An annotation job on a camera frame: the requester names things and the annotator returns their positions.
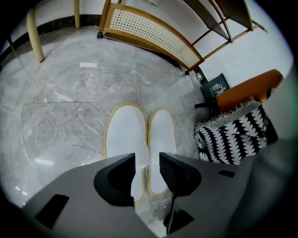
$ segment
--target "caster wheel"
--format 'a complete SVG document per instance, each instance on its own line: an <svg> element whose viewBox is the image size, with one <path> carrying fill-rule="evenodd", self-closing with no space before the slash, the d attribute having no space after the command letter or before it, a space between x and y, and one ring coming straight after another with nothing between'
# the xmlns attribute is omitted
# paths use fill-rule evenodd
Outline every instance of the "caster wheel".
<svg viewBox="0 0 298 238"><path fill-rule="evenodd" d="M98 38L98 39L102 39L102 38L103 38L103 34L102 34L102 32L98 32L98 33L97 33L97 38Z"/></svg>

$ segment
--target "slipper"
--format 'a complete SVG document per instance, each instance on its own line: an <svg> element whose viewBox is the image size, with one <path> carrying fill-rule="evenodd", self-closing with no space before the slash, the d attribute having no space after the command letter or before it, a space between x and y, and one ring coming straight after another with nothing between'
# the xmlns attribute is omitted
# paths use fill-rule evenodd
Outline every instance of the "slipper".
<svg viewBox="0 0 298 238"><path fill-rule="evenodd" d="M103 138L104 158L135 153L135 177L131 184L135 202L145 193L143 168L151 162L146 138L146 117L139 105L121 104L111 113Z"/></svg>
<svg viewBox="0 0 298 238"><path fill-rule="evenodd" d="M167 189L167 185L159 172L159 153L177 153L174 138L174 122L167 109L159 108L151 116L147 143L151 154L148 191L153 195L158 195Z"/></svg>

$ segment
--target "orange chair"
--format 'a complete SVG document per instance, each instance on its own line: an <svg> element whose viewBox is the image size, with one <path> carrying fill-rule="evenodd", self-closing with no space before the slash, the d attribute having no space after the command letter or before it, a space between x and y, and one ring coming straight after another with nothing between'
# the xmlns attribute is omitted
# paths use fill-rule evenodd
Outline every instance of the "orange chair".
<svg viewBox="0 0 298 238"><path fill-rule="evenodd" d="M209 107L213 114L219 114L232 110L250 96L255 101L265 103L268 91L276 88L282 80L282 74L278 70L272 69L224 91L216 96L215 101L196 104L195 108Z"/></svg>

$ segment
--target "gray tile floor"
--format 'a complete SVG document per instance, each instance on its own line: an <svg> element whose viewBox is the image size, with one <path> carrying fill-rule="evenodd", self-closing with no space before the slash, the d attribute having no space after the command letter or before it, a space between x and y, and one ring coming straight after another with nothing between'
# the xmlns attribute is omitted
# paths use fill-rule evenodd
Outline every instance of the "gray tile floor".
<svg viewBox="0 0 298 238"><path fill-rule="evenodd" d="M194 121L208 118L208 110L194 109L203 102L194 73L186 77L150 52L96 33L97 27L48 33L41 36L44 62L26 43L19 58L2 64L0 179L18 206L64 171L102 159L105 124L121 103L139 104L148 118L168 108L178 154L198 158Z"/></svg>

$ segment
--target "white icon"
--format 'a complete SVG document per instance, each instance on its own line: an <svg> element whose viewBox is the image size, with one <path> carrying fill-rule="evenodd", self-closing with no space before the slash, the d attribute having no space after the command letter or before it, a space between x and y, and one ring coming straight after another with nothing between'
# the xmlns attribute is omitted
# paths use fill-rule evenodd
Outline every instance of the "white icon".
<svg viewBox="0 0 298 238"><path fill-rule="evenodd" d="M221 84L215 84L212 87L213 92L215 92L217 95L220 95L225 91L225 87L223 87Z"/></svg>

